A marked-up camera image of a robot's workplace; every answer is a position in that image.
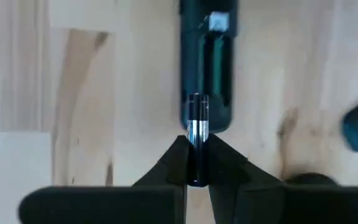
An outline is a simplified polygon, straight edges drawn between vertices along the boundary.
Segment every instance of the white label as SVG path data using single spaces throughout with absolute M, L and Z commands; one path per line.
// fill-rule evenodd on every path
M 212 12 L 209 16 L 209 30 L 225 32 L 229 28 L 229 13 Z

